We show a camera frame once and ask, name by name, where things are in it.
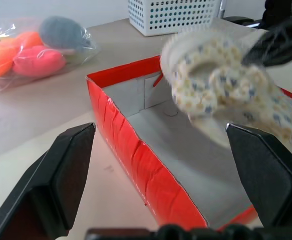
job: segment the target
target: perforated basket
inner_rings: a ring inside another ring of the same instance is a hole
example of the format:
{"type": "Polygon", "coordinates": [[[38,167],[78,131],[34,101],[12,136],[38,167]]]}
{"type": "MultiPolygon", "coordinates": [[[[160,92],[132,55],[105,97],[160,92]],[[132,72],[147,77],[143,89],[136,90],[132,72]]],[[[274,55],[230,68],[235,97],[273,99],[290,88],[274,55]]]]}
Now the perforated basket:
{"type": "Polygon", "coordinates": [[[177,33],[209,25],[221,0],[128,0],[130,23],[144,36],[177,33]]]}

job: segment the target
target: table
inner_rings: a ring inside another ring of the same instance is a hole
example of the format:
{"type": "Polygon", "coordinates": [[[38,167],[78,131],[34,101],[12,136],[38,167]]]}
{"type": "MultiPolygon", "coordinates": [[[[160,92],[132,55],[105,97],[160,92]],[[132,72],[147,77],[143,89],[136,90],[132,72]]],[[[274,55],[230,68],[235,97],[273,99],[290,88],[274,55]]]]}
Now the table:
{"type": "MultiPolygon", "coordinates": [[[[262,33],[216,19],[213,26],[232,37],[253,43],[262,33]]],[[[89,73],[160,54],[168,35],[143,37],[127,19],[92,27],[102,51],[88,64],[0,93],[0,206],[24,171],[64,130],[93,122],[85,76],[89,73]]],[[[292,64],[269,71],[277,83],[292,91],[292,64]]],[[[251,226],[259,226],[258,220],[251,226]]],[[[157,223],[143,205],[97,131],[86,188],[75,226],[67,240],[83,239],[89,227],[146,227],[157,223]]]]}

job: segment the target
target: patterned fabric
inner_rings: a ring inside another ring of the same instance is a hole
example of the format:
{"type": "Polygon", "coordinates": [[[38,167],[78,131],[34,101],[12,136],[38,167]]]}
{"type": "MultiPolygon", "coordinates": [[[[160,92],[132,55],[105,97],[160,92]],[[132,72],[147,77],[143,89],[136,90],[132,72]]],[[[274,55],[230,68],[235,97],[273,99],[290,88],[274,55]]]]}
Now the patterned fabric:
{"type": "Polygon", "coordinates": [[[176,105],[215,142],[224,135],[224,146],[229,146],[224,128],[235,123],[273,134],[292,153],[292,105],[262,69],[242,66],[242,56],[226,37],[194,45],[170,69],[176,105]]]}

